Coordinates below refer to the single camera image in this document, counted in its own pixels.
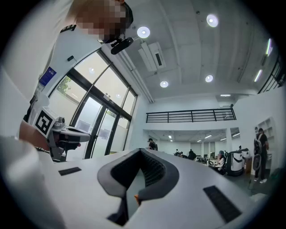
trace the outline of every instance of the ceiling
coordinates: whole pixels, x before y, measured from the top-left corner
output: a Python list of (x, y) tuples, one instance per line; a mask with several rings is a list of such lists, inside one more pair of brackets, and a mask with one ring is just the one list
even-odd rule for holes
[[(235, 0), (127, 0), (134, 22), (126, 30), (135, 38), (125, 49), (154, 99), (192, 93), (256, 94), (272, 70), (271, 55), (265, 66), (261, 60), (269, 35)], [(208, 14), (219, 25), (210, 27)], [(150, 36), (136, 38), (137, 29), (147, 26)], [(166, 67), (149, 72), (139, 55), (141, 43), (159, 42)], [(263, 73), (257, 83), (259, 69)], [(214, 80), (206, 83), (207, 75)], [(169, 86), (161, 88), (160, 82)]]
[[(178, 141), (178, 142), (213, 142), (220, 141), (226, 138), (225, 129), (221, 130), (202, 130), (202, 131), (149, 131), (152, 137), (157, 137), (157, 140), (163, 141)], [(238, 128), (231, 128), (231, 135), (239, 133)]]

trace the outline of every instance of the ceiling air conditioner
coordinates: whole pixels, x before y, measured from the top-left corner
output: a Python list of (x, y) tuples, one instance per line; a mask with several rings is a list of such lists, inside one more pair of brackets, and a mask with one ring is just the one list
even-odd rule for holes
[(165, 68), (166, 63), (163, 58), (162, 50), (158, 42), (147, 45), (146, 42), (141, 44), (142, 48), (138, 50), (147, 70), (150, 72)]

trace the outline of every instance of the cap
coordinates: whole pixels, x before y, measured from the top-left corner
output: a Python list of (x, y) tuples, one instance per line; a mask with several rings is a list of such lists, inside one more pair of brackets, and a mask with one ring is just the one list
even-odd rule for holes
[(128, 29), (130, 27), (130, 25), (132, 24), (134, 19), (133, 19), (133, 13), (132, 13), (131, 8), (129, 7), (129, 5), (126, 2), (124, 2), (122, 4), (122, 6), (124, 6), (126, 9), (126, 16), (125, 16), (126, 21), (124, 22), (124, 25), (122, 25), (123, 28), (120, 29), (119, 34), (112, 34), (112, 35), (110, 35), (110, 38), (107, 40), (98, 40), (98, 42), (100, 42), (100, 44), (108, 44), (108, 43), (115, 41), (117, 38), (120, 37), (120, 35), (122, 33), (125, 32), (125, 29)]

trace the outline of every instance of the round ceiling light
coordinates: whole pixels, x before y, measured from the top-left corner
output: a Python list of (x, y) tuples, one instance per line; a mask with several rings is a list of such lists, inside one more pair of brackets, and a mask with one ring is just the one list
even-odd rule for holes
[(206, 22), (209, 24), (209, 26), (211, 27), (217, 27), (218, 24), (219, 24), (219, 21), (217, 19), (217, 17), (213, 14), (209, 14), (207, 17), (206, 17)]
[(91, 73), (91, 74), (94, 74), (94, 68), (89, 68), (88, 71)]
[(169, 85), (169, 83), (168, 83), (167, 81), (162, 81), (162, 82), (160, 83), (160, 86), (161, 86), (162, 88), (166, 88), (166, 87), (168, 87), (168, 85)]
[(147, 38), (150, 35), (150, 30), (147, 27), (142, 26), (137, 29), (137, 35), (141, 38)]
[(214, 77), (212, 76), (212, 75), (208, 75), (207, 77), (206, 77), (206, 82), (211, 82), (211, 81), (213, 81), (213, 79), (214, 79)]

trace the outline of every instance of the blue sign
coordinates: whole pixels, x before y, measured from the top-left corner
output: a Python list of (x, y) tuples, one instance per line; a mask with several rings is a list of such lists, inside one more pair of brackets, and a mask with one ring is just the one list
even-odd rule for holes
[(48, 67), (45, 74), (39, 80), (40, 84), (46, 86), (48, 82), (51, 80), (51, 78), (54, 77), (55, 74), (56, 74), (55, 70), (53, 70), (51, 67)]

